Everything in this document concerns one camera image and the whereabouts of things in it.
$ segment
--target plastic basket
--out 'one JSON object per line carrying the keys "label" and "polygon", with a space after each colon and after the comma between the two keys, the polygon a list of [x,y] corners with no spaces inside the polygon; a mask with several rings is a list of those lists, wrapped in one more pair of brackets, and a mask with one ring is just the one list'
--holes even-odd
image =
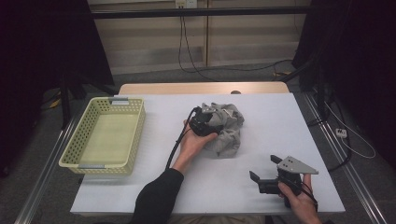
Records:
{"label": "plastic basket", "polygon": [[146,116],[143,103],[132,98],[91,99],[59,165],[76,174],[130,175]]}

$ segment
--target gray cloth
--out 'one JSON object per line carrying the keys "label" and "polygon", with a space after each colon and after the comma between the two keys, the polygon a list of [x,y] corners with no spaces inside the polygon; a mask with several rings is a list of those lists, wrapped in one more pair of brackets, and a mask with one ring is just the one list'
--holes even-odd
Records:
{"label": "gray cloth", "polygon": [[207,143],[204,149],[214,151],[222,158],[233,157],[241,145],[239,129],[242,127],[245,119],[235,105],[218,105],[212,103],[211,107],[215,108],[216,112],[213,113],[213,117],[208,122],[208,125],[223,125],[224,129],[215,140]]}

